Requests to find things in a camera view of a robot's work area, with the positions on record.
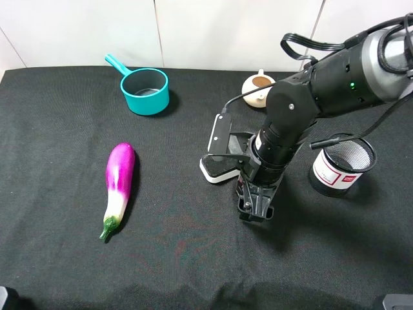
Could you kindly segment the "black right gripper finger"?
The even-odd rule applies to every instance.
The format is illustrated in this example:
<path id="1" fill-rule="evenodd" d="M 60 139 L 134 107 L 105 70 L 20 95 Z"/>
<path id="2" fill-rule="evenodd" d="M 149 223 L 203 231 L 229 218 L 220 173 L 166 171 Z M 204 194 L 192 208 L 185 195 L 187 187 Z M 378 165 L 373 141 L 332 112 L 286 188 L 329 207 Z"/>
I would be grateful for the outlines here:
<path id="1" fill-rule="evenodd" d="M 262 210 L 258 222 L 263 222 L 267 220 L 271 220 L 274 214 L 273 206 L 268 206 L 265 210 Z"/>
<path id="2" fill-rule="evenodd" d="M 238 201 L 239 218 L 246 222 L 254 221 L 254 205 L 247 200 Z"/>

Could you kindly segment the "dark right robot base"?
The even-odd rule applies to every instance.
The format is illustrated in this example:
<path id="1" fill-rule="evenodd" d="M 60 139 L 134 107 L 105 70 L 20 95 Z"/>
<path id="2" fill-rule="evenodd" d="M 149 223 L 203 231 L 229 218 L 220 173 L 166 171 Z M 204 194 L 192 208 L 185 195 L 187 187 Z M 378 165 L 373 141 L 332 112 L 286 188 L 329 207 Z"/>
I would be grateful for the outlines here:
<path id="1" fill-rule="evenodd" d="M 413 310 L 412 294 L 387 294 L 382 301 L 384 310 Z"/>

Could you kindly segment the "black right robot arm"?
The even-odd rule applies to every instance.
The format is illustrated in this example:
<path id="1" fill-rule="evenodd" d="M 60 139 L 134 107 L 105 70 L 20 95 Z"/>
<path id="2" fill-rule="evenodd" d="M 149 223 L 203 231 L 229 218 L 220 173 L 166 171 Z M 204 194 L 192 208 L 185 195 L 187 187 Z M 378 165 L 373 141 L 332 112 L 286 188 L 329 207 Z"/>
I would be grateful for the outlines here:
<path id="1" fill-rule="evenodd" d="M 343 50 L 278 81 L 263 126 L 243 145 L 239 217 L 271 217 L 283 173 L 318 119 L 388 104 L 386 119 L 412 99 L 411 84 L 412 32 L 400 25 L 359 34 Z"/>

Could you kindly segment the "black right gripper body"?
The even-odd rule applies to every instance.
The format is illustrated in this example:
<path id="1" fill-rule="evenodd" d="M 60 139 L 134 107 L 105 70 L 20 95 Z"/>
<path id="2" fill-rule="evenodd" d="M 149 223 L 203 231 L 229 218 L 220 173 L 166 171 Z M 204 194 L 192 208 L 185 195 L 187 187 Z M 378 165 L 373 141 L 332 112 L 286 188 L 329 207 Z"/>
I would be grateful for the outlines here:
<path id="1" fill-rule="evenodd" d="M 254 205 L 254 210 L 265 210 L 271 205 L 287 167 L 286 161 L 270 163 L 262 159 L 256 150 L 256 144 L 248 144 L 246 155 L 249 161 L 241 164 L 240 175 L 243 178 L 244 200 Z"/>

